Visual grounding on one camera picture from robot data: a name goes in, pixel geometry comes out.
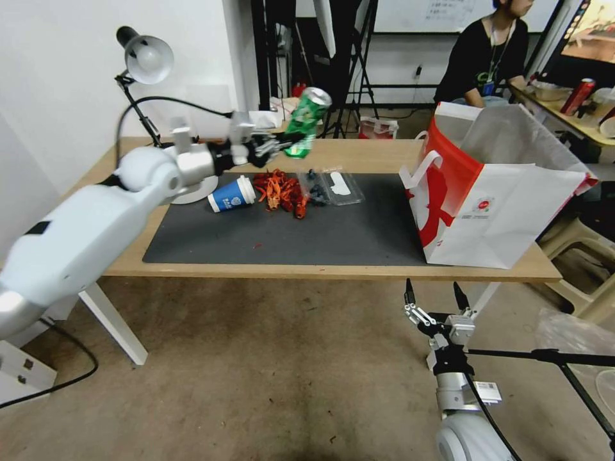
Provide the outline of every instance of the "id badge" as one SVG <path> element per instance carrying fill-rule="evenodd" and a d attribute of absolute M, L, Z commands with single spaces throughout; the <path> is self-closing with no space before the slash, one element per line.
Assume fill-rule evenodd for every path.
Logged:
<path fill-rule="evenodd" d="M 493 94 L 494 87 L 495 87 L 495 83 L 493 81 L 488 81 L 482 87 L 482 95 L 483 96 L 491 96 L 491 94 Z"/>

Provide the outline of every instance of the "wooden desk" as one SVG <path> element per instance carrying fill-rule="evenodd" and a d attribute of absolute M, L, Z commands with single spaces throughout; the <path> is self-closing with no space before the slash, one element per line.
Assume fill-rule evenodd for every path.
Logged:
<path fill-rule="evenodd" d="M 125 151 L 149 141 L 146 138 L 124 138 Z M 353 173 L 397 173 L 401 165 L 413 166 L 421 147 L 414 140 L 316 140 L 309 155 L 311 168 L 341 165 Z M 73 190 L 95 184 L 114 170 L 114 149 L 79 181 Z M 280 154 L 269 164 L 293 172 L 304 169 L 304 162 Z M 238 172 L 256 172 L 252 166 L 235 168 Z M 460 266 L 303 266 L 275 264 L 146 264 L 142 258 L 160 225 L 168 206 L 161 206 L 150 215 L 145 230 L 108 268 L 105 275 L 132 277 L 232 277 L 271 279 L 405 279 L 474 280 L 490 282 L 473 304 L 475 312 L 487 304 L 501 282 L 557 282 L 561 275 L 533 243 L 526 254 L 510 270 Z M 86 288 L 79 296 L 94 315 L 138 365 L 145 363 L 147 351 L 132 333 L 98 284 Z"/>
<path fill-rule="evenodd" d="M 510 89 L 512 94 L 524 105 L 528 106 L 528 109 L 537 118 L 539 118 L 539 113 L 536 113 L 536 110 L 556 119 L 579 138 L 589 138 L 601 146 L 615 146 L 615 139 L 604 137 L 598 126 L 584 125 L 577 117 L 562 114 L 559 110 L 566 102 L 565 99 L 561 101 L 541 101 L 533 93 L 528 93 L 514 86 L 510 86 Z"/>

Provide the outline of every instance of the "white wall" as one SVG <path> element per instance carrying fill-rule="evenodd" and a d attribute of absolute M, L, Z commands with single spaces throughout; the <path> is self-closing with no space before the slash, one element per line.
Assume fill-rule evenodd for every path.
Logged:
<path fill-rule="evenodd" d="M 311 0 L 297 0 L 297 17 L 314 17 Z M 457 35 L 373 35 L 367 59 L 367 74 L 374 85 L 437 85 L 448 65 L 448 56 Z M 538 40 L 530 35 L 529 56 Z M 416 68 L 423 67 L 421 76 L 414 78 Z M 356 81 L 359 90 L 360 77 Z M 379 104 L 433 103 L 435 88 L 376 88 L 374 99 Z M 361 96 L 368 102 L 369 96 Z"/>
<path fill-rule="evenodd" d="M 0 261 L 13 242 L 47 214 L 60 195 L 41 167 L 0 115 Z M 46 312 L 54 319 L 65 319 L 75 305 L 76 296 L 65 298 Z M 9 338 L 21 347 L 47 327 L 35 323 Z"/>
<path fill-rule="evenodd" d="M 250 0 L 225 0 L 223 5 L 238 109 L 257 110 L 258 78 Z"/>
<path fill-rule="evenodd" d="M 127 106 L 113 81 L 124 70 L 124 53 L 115 40 L 119 26 L 158 36 L 175 53 L 169 78 L 160 85 L 133 85 L 135 97 L 187 97 L 219 110 L 239 105 L 222 1 L 3 4 L 0 114 L 60 193 L 112 146 L 119 113 Z M 171 103 L 151 106 L 143 110 L 163 134 L 169 116 L 187 114 Z M 198 121 L 209 126 L 207 117 L 223 134 L 224 119 L 206 116 Z M 124 134 L 146 135 L 134 117 Z"/>

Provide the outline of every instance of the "person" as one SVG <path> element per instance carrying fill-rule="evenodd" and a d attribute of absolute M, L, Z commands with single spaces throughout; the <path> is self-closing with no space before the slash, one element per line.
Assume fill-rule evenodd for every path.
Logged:
<path fill-rule="evenodd" d="M 493 96 L 502 80 L 525 86 L 523 66 L 527 54 L 527 24 L 521 18 L 534 0 L 493 0 L 495 12 L 470 24 L 459 35 L 448 59 L 447 71 L 434 99 L 468 104 L 506 104 Z"/>

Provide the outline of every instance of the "computer screen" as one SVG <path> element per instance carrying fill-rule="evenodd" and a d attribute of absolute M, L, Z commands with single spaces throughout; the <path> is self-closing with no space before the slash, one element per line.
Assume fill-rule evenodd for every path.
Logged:
<path fill-rule="evenodd" d="M 564 35 L 564 56 L 615 63 L 615 0 L 591 0 Z"/>
<path fill-rule="evenodd" d="M 576 87 L 581 79 L 596 88 L 615 85 L 615 0 L 582 0 L 540 80 Z"/>

